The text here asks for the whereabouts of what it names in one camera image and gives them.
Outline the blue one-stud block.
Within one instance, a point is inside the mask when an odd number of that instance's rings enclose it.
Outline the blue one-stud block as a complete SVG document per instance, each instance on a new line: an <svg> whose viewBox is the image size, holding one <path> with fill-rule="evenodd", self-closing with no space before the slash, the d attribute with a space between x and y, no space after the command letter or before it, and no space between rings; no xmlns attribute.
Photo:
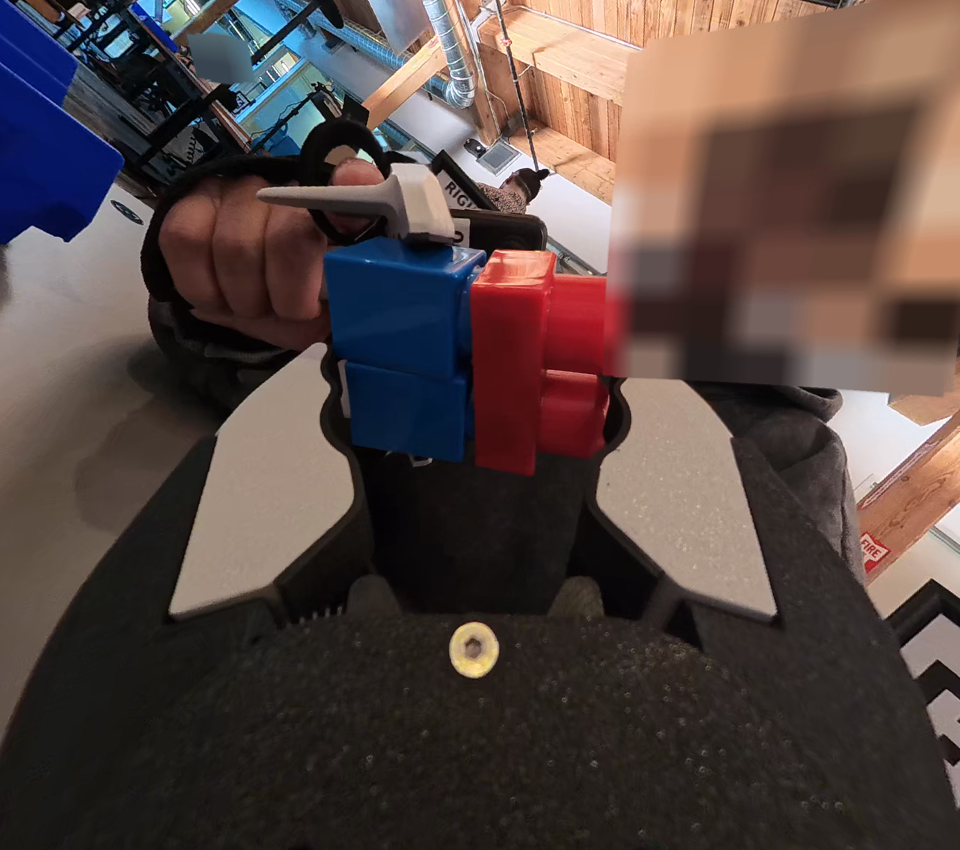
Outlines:
<svg viewBox="0 0 960 850"><path fill-rule="evenodd" d="M350 435L355 446L461 462L467 441L469 379L435 379L344 363Z"/></svg>
<svg viewBox="0 0 960 850"><path fill-rule="evenodd" d="M334 353L438 380L463 374L473 346L471 287L486 262L481 249L387 237L331 250L324 277Z"/></svg>

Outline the person's right hand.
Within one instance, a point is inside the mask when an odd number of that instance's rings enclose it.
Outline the person's right hand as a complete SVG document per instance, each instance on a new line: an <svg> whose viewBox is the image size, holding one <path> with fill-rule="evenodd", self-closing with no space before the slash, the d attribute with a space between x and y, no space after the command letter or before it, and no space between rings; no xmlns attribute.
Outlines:
<svg viewBox="0 0 960 850"><path fill-rule="evenodd" d="M167 213L159 250L191 316L303 351L330 336L330 241L306 209L259 199L267 187L256 175L202 181Z"/></svg>

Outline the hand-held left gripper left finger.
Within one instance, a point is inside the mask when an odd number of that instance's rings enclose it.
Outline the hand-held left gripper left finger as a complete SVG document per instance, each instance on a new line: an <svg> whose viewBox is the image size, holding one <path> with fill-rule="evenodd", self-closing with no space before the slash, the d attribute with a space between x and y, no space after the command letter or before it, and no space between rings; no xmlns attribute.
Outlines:
<svg viewBox="0 0 960 850"><path fill-rule="evenodd" d="M314 344L219 428L169 614L250 601L306 619L332 610L369 567L374 535L352 449L334 427L340 389Z"/></svg>

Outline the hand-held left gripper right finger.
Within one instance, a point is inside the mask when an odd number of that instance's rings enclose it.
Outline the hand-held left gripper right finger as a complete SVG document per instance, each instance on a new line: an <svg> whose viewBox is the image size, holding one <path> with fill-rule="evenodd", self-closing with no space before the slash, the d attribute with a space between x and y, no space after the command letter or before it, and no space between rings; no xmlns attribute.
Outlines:
<svg viewBox="0 0 960 850"><path fill-rule="evenodd" d="M620 425L598 465L584 570L616 616L666 628L702 605L768 625L777 605L732 435L681 381L613 383Z"/></svg>

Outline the white air vent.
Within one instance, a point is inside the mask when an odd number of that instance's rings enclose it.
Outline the white air vent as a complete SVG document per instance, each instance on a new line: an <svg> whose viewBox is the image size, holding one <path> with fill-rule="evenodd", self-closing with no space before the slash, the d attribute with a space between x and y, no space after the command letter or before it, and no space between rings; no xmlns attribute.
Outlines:
<svg viewBox="0 0 960 850"><path fill-rule="evenodd" d="M493 175L503 175L521 156L508 141L499 139L476 157L480 167Z"/></svg>

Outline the black white marker board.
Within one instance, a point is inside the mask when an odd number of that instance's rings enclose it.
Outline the black white marker board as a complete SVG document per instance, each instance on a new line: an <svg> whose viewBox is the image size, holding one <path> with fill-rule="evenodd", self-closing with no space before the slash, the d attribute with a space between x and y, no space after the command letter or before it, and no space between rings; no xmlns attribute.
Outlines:
<svg viewBox="0 0 960 850"><path fill-rule="evenodd" d="M886 620L920 689L945 773L959 799L959 598L927 581Z"/></svg>

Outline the red two-stud block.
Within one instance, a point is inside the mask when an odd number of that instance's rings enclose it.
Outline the red two-stud block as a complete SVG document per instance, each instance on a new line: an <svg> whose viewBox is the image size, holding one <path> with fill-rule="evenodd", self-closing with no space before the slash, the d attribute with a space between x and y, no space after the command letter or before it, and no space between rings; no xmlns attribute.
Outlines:
<svg viewBox="0 0 960 850"><path fill-rule="evenodd" d="M498 249L470 290L474 460L532 476L538 456L604 446L606 278L558 272L549 251Z"/></svg>

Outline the grey desk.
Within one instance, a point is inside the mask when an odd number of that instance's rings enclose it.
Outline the grey desk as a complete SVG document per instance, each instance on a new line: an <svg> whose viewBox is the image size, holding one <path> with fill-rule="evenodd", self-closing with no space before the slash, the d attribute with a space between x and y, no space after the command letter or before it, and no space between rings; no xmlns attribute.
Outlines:
<svg viewBox="0 0 960 850"><path fill-rule="evenodd" d="M112 186L71 241L31 228L2 247L2 728L97 563L219 423L175 382L148 325L152 214ZM186 505L187 542L197 508ZM159 585L163 624L217 612L169 614L187 542L172 544L172 582Z"/></svg>

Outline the blue plastic bin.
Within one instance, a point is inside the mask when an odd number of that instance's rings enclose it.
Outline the blue plastic bin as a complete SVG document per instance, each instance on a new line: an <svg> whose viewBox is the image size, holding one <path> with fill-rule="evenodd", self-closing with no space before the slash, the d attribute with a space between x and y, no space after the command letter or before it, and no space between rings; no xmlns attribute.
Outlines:
<svg viewBox="0 0 960 850"><path fill-rule="evenodd" d="M43 28L1 0L1 244L31 228L71 241L124 165L64 109L78 67Z"/></svg>

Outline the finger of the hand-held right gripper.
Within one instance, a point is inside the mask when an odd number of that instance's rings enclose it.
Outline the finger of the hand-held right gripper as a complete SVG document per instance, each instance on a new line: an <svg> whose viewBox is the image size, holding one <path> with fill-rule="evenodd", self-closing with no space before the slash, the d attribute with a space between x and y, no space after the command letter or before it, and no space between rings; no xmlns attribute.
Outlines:
<svg viewBox="0 0 960 850"><path fill-rule="evenodd" d="M330 244L378 236L405 244L455 244L457 231L445 192L422 164L398 164L375 185L269 187L257 197L306 209Z"/></svg>

